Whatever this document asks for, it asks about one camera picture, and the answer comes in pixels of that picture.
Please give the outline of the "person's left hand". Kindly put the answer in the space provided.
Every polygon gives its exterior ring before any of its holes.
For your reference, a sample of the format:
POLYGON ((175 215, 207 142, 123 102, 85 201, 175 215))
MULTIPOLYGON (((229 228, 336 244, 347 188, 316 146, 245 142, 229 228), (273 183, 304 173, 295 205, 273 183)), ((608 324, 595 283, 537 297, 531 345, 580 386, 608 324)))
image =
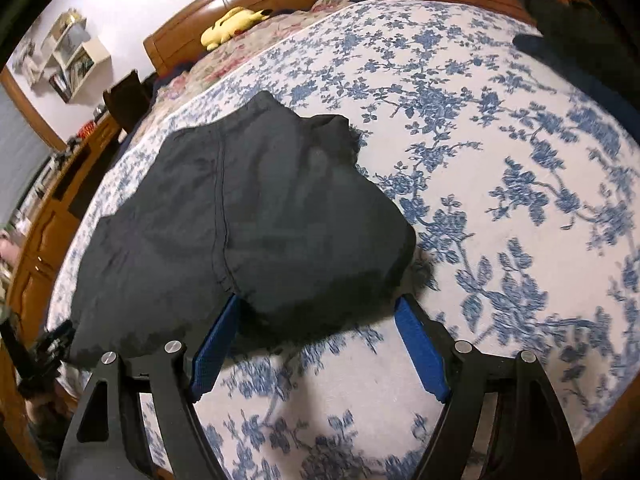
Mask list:
POLYGON ((55 379, 43 393, 38 393, 25 401, 27 418, 33 424, 40 424, 48 416, 55 414, 71 419, 78 405, 76 396, 69 394, 55 379))

